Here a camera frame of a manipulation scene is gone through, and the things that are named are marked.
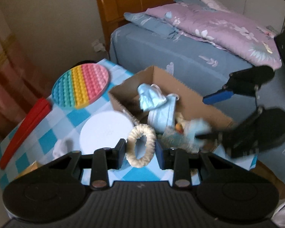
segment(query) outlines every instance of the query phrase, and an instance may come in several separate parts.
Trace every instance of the screw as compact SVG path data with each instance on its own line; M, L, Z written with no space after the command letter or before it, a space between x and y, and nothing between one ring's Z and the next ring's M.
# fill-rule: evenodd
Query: screw
M95 180L92 182L92 186L95 188L103 188L107 186L107 182L104 180Z
M186 179L179 179L175 181L175 185L179 188L185 188L190 185L190 182Z

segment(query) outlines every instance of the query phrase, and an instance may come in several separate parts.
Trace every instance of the power outlet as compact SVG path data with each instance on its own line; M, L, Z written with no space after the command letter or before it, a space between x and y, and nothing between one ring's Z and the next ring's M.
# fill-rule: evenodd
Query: power outlet
M99 39L92 42L92 47L95 52L106 51L104 45L99 41Z

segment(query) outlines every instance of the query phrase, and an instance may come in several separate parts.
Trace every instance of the blue face mask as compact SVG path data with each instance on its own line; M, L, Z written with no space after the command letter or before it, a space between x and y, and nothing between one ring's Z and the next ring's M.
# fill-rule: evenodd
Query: blue face mask
M141 84L137 91L139 94L139 105L144 112L154 110L167 102L166 97L162 95L160 88L155 84L151 86Z
M177 94L169 94L167 102L155 110L151 110L148 115L148 124L155 129L156 133L163 134L167 126L175 127L175 107L179 100Z

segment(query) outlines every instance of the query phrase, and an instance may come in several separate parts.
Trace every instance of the red plastic piece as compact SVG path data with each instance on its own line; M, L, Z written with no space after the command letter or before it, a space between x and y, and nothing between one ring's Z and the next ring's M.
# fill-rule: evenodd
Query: red plastic piece
M28 135L46 117L46 115L50 113L51 110L52 106L50 102L48 102L45 98L38 99L8 144L8 147L0 160L0 168L2 170L6 168L8 162L11 160L11 157L28 137Z

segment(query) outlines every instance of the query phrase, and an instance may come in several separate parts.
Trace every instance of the purple pillow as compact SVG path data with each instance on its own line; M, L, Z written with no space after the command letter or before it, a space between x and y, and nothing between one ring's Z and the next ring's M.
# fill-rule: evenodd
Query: purple pillow
M242 14L196 4L174 3L149 8L146 14L231 51L253 65L282 66L274 34Z

